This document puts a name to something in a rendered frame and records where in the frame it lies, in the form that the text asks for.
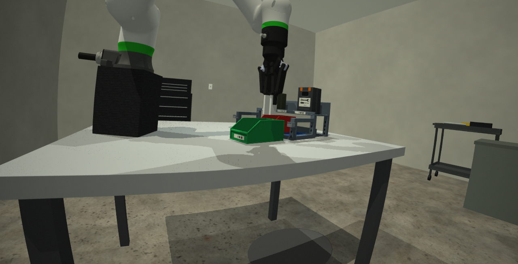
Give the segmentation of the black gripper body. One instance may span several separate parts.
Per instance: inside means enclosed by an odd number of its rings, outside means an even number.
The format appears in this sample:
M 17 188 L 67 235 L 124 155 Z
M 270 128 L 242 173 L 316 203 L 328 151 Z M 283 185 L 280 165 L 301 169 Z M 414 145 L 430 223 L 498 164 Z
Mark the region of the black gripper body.
M 276 44 L 268 44 L 263 47 L 263 65 L 269 63 L 268 73 L 270 73 L 270 62 L 274 62 L 274 72 L 279 72 L 281 60 L 284 58 L 284 47 Z

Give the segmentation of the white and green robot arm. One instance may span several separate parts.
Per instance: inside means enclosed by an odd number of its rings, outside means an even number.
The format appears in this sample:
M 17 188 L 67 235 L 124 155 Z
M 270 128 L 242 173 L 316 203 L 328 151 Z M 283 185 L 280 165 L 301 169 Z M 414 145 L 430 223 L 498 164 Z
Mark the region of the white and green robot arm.
M 261 45 L 287 47 L 292 5 L 290 0 L 232 0 L 240 9 Z M 100 66 L 124 67 L 154 73 L 152 56 L 157 41 L 160 11 L 155 0 L 105 0 L 106 7 L 121 25 L 118 51 L 103 49 L 97 54 L 81 53 L 78 58 Z M 262 19 L 262 20 L 261 20 Z

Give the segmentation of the red bin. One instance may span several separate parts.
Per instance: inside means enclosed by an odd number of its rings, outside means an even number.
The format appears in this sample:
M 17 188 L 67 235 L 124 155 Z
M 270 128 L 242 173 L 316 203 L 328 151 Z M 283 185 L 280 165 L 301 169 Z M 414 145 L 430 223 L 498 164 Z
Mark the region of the red bin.
M 290 132 L 290 127 L 287 127 L 287 122 L 290 122 L 291 118 L 296 118 L 292 116 L 281 116 L 281 115 L 264 115 L 261 118 L 270 118 L 270 119 L 278 119 L 285 120 L 284 133 Z

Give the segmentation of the green bin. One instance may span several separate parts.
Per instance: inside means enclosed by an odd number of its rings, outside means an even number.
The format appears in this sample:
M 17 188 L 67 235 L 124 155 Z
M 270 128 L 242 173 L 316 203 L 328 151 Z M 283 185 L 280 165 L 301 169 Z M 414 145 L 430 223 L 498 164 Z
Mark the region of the green bin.
M 231 130 L 231 139 L 246 144 L 283 141 L 285 120 L 242 117 Z

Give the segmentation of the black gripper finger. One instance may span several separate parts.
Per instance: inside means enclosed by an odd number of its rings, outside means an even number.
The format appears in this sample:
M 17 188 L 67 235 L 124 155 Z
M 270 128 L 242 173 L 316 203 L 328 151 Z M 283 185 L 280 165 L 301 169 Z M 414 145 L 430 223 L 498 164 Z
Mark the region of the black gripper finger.
M 270 113 L 270 93 L 271 93 L 271 77 L 272 75 L 268 73 L 269 63 L 265 63 L 261 67 L 258 67 L 259 71 L 259 83 L 260 83 L 260 93 L 264 94 L 264 105 L 263 105 L 263 114 Z
M 271 93 L 270 95 L 270 113 L 269 115 L 277 114 L 277 97 L 279 94 L 282 94 L 284 82 L 286 78 L 286 73 L 289 68 L 288 64 L 282 62 L 280 63 L 279 72 L 274 72 L 274 62 L 270 62 L 270 74 L 271 77 Z

